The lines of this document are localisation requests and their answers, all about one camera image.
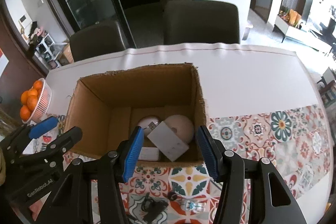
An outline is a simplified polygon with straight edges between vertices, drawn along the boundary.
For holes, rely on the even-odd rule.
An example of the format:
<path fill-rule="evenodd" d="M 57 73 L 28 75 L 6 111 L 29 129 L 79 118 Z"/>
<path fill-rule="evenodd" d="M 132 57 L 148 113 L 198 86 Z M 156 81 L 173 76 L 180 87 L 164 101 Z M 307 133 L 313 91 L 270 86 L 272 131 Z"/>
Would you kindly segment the white plug power adapter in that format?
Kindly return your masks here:
<path fill-rule="evenodd" d="M 139 154 L 140 161 L 159 161 L 160 150 L 157 147 L 142 147 Z"/>

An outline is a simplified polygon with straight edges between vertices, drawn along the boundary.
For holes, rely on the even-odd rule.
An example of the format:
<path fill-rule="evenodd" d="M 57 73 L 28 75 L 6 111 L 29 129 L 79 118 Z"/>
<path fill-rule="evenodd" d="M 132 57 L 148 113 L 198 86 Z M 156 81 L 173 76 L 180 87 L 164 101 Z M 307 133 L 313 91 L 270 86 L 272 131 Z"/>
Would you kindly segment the dark chair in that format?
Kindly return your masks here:
<path fill-rule="evenodd" d="M 70 37 L 74 62 L 124 51 L 129 44 L 118 21 L 105 20 L 84 28 Z"/>
<path fill-rule="evenodd" d="M 227 2 L 172 0 L 163 12 L 163 42 L 240 43 L 238 8 Z"/>

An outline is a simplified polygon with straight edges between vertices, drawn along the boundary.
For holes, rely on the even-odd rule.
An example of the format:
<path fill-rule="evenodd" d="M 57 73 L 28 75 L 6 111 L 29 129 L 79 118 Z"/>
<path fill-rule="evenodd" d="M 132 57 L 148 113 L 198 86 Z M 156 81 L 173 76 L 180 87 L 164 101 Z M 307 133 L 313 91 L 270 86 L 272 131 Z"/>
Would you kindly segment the dark chair left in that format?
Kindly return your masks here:
<path fill-rule="evenodd" d="M 105 20 L 84 28 L 70 37 L 74 62 L 124 51 L 129 44 L 118 21 Z"/>

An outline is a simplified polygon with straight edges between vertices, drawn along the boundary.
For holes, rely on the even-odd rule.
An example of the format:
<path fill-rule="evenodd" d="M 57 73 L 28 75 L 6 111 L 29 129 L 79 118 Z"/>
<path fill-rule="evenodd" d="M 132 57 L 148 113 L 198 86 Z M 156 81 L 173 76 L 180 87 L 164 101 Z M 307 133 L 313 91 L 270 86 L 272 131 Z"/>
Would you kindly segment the white shoe rack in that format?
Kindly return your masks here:
<path fill-rule="evenodd" d="M 54 41 L 49 33 L 39 36 L 34 35 L 31 41 L 34 42 L 37 57 L 49 70 L 61 67 L 59 56 L 64 47 L 62 43 Z"/>

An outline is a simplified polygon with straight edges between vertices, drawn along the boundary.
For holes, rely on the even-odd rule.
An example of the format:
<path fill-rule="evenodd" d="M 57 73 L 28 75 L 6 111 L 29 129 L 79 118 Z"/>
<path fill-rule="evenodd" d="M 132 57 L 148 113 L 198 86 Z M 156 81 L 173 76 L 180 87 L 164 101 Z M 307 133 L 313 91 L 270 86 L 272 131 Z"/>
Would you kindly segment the small blue white figurine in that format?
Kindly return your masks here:
<path fill-rule="evenodd" d="M 184 211 L 190 211 L 192 213 L 204 212 L 206 208 L 205 202 L 196 202 L 193 200 L 184 200 L 181 202 L 181 209 Z"/>

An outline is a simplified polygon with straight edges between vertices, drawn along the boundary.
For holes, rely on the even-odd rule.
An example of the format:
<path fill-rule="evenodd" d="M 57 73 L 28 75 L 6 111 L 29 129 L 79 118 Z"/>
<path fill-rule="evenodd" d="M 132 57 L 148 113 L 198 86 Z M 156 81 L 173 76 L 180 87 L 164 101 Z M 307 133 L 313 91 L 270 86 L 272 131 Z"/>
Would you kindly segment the dark chair right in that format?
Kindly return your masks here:
<path fill-rule="evenodd" d="M 172 0 L 163 12 L 163 42 L 240 43 L 238 8 L 227 2 Z"/>

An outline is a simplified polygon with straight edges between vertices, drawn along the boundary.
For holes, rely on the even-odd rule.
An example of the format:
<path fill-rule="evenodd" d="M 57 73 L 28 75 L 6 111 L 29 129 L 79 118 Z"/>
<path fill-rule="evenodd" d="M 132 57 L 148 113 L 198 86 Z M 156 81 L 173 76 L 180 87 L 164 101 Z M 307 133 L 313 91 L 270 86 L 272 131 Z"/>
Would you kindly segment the white USB hub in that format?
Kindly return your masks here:
<path fill-rule="evenodd" d="M 189 145 L 181 140 L 165 122 L 159 123 L 147 138 L 169 159 L 176 161 L 189 150 Z"/>

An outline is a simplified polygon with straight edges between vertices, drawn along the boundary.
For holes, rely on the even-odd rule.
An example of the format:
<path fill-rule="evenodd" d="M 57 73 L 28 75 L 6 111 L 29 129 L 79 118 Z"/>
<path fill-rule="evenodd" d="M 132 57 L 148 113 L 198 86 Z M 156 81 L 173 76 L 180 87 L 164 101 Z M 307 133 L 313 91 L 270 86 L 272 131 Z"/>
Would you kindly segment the round white device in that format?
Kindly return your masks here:
<path fill-rule="evenodd" d="M 160 122 L 161 120 L 157 116 L 150 115 L 142 118 L 137 125 L 143 129 L 144 135 L 147 136 L 160 124 Z"/>

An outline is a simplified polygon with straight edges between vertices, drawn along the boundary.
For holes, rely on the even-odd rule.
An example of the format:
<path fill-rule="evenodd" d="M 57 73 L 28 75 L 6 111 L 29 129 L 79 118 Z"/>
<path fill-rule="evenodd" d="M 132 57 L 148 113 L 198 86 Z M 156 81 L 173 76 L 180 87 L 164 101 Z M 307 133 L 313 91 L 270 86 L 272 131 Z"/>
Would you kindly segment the brown cardboard box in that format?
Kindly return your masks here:
<path fill-rule="evenodd" d="M 81 128 L 82 138 L 71 150 L 99 159 L 128 139 L 142 118 L 163 121 L 175 114 L 189 118 L 195 130 L 206 125 L 199 74 L 190 63 L 82 77 L 70 101 L 65 130 Z"/>

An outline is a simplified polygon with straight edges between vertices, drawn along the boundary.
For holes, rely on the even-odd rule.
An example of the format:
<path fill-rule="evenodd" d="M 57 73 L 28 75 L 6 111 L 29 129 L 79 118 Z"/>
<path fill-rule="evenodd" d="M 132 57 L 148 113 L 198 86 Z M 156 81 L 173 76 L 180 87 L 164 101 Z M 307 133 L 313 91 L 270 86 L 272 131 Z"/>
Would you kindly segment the white TV console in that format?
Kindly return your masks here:
<path fill-rule="evenodd" d="M 332 49 L 330 45 L 316 38 L 311 31 L 294 28 L 279 15 L 276 16 L 274 30 L 280 30 L 280 32 L 283 34 L 282 42 L 284 42 L 286 39 L 293 40 L 326 55 L 328 55 Z"/>

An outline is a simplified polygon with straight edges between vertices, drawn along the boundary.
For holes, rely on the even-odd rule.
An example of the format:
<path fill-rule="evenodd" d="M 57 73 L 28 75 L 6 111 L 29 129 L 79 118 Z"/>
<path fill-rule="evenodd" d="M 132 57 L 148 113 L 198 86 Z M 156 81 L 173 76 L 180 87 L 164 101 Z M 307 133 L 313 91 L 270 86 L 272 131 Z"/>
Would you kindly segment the orange fruit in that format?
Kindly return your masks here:
<path fill-rule="evenodd" d="M 29 91 L 26 90 L 21 94 L 21 104 L 26 105 L 27 104 L 27 98 L 29 96 Z"/>
<path fill-rule="evenodd" d="M 44 85 L 44 83 L 43 83 L 42 80 L 36 80 L 33 84 L 33 88 L 35 90 L 41 90 L 43 88 L 43 85 Z"/>
<path fill-rule="evenodd" d="M 20 109 L 19 115 L 20 115 L 21 120 L 26 122 L 30 119 L 31 110 L 26 105 L 23 105 Z"/>
<path fill-rule="evenodd" d="M 37 104 L 38 104 L 38 96 L 36 95 L 30 95 L 27 97 L 27 107 L 29 108 L 30 111 L 34 111 Z"/>

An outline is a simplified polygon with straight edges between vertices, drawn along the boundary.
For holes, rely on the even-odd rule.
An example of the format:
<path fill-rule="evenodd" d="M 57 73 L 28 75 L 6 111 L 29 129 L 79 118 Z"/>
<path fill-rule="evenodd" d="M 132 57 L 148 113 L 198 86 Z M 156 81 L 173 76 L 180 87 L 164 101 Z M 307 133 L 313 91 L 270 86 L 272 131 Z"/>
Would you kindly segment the round beige device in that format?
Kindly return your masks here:
<path fill-rule="evenodd" d="M 194 137 L 194 125 L 189 118 L 184 115 L 171 115 L 164 120 L 165 124 L 181 139 L 189 144 Z"/>

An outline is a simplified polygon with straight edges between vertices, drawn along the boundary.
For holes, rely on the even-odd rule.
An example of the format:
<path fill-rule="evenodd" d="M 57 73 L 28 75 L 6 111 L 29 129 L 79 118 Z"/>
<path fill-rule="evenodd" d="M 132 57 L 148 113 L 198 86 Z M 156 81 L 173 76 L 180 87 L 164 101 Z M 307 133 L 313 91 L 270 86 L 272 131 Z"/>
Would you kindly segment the patterned tile tablecloth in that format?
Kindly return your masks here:
<path fill-rule="evenodd" d="M 49 113 L 67 116 L 82 77 L 159 64 L 196 67 L 212 137 L 240 156 L 267 157 L 308 223 L 323 216 L 332 180 L 330 128 L 321 97 L 298 56 L 239 44 L 178 44 L 129 49 L 52 70 Z"/>

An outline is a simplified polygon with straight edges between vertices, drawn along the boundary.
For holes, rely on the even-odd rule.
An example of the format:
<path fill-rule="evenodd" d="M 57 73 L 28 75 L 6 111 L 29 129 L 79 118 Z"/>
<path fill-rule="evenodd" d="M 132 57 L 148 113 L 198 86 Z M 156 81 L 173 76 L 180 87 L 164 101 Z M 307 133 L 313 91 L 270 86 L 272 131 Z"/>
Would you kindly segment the white basket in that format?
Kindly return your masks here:
<path fill-rule="evenodd" d="M 23 123 L 30 123 L 35 122 L 38 123 L 42 120 L 43 116 L 47 114 L 47 110 L 49 109 L 51 98 L 52 98 L 52 90 L 49 87 L 48 83 L 45 79 L 38 79 L 42 80 L 44 85 L 41 90 L 35 90 L 33 86 L 28 90 L 29 96 L 36 95 L 38 96 L 38 104 L 34 111 L 31 112 L 30 119 L 26 122 L 22 121 Z"/>

